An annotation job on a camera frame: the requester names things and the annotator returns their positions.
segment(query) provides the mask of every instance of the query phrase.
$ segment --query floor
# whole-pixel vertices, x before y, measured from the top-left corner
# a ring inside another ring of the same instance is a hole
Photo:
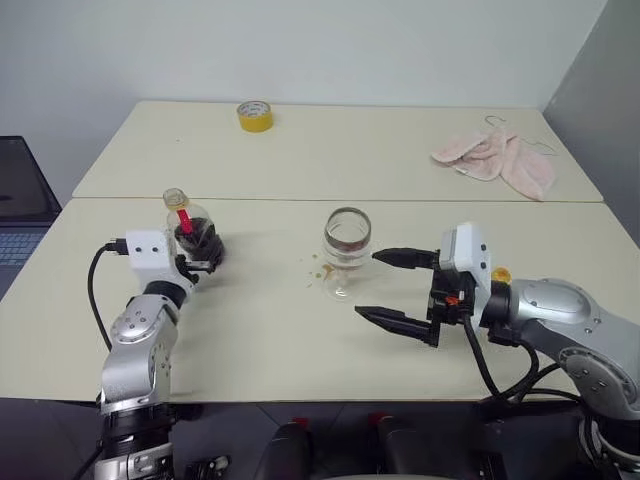
[[[506,470],[516,472],[509,478],[541,478],[550,452],[561,452],[558,445],[575,435],[575,415],[562,414],[488,423],[471,438],[471,405],[462,402],[208,404],[198,420],[173,429],[176,473],[181,476],[188,462],[225,454],[232,457],[225,478],[250,480],[275,430],[293,417],[310,420],[314,480],[373,473],[366,432],[374,412],[397,415],[428,432],[432,473],[457,478],[478,478],[468,461],[474,443],[502,451]],[[100,434],[95,409],[51,401],[0,399],[0,425],[2,477],[13,480],[71,478]]]

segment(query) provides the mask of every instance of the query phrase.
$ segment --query beige tabletop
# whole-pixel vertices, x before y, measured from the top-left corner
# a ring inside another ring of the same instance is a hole
[[[324,291],[321,233],[340,202],[200,202],[227,248],[219,270],[183,308],[173,400],[434,400],[487,394],[462,328],[440,348],[391,335]],[[602,204],[354,202],[374,248],[435,249],[444,230],[474,221],[494,266],[515,278],[557,277],[640,322],[640,253]],[[162,228],[161,200],[74,199],[0,303],[0,396],[93,400],[106,349],[86,292],[94,252],[127,229]],[[430,274],[370,262],[358,304],[424,318]],[[110,323],[139,293],[126,257],[103,256],[99,309]],[[527,368],[518,349],[482,344],[506,387]],[[549,385],[570,388],[562,372]]]
[[[180,187],[193,198],[529,201],[501,178],[473,180],[430,158],[456,134],[490,129],[491,116],[554,154],[547,200],[602,201],[534,109],[274,105],[273,128],[256,134],[240,128],[236,107],[139,103],[74,197],[159,198]]]

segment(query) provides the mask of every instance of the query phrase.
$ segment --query yellow tape roll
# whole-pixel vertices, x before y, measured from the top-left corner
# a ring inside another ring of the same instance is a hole
[[[247,132],[264,132],[273,126],[271,105],[266,102],[244,102],[238,107],[238,118]]]

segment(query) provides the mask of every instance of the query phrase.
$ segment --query metal hook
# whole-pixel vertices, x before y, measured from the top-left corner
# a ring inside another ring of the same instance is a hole
[[[499,117],[499,116],[497,116],[497,115],[487,115],[486,117],[484,117],[484,121],[485,121],[486,123],[488,123],[489,125],[491,125],[492,127],[497,127],[497,125],[495,125],[494,123],[491,123],[491,120],[490,120],[491,118],[497,118],[497,119],[498,119],[498,120],[500,120],[502,123],[507,123],[507,121],[506,121],[504,118],[502,118],[502,117]]]
[[[540,152],[540,151],[538,151],[537,149],[534,148],[534,150],[536,152],[538,152],[540,155],[546,155],[546,156],[549,156],[549,157],[557,157],[558,156],[558,152],[556,152],[555,148],[547,145],[544,142],[530,142],[530,141],[528,141],[528,140],[526,140],[524,138],[521,138],[520,140],[522,140],[524,143],[526,143],[527,145],[529,145],[531,147],[535,147],[536,145],[542,145],[543,147],[547,147],[550,150],[550,151],[547,150],[547,152],[545,153],[545,152]]]

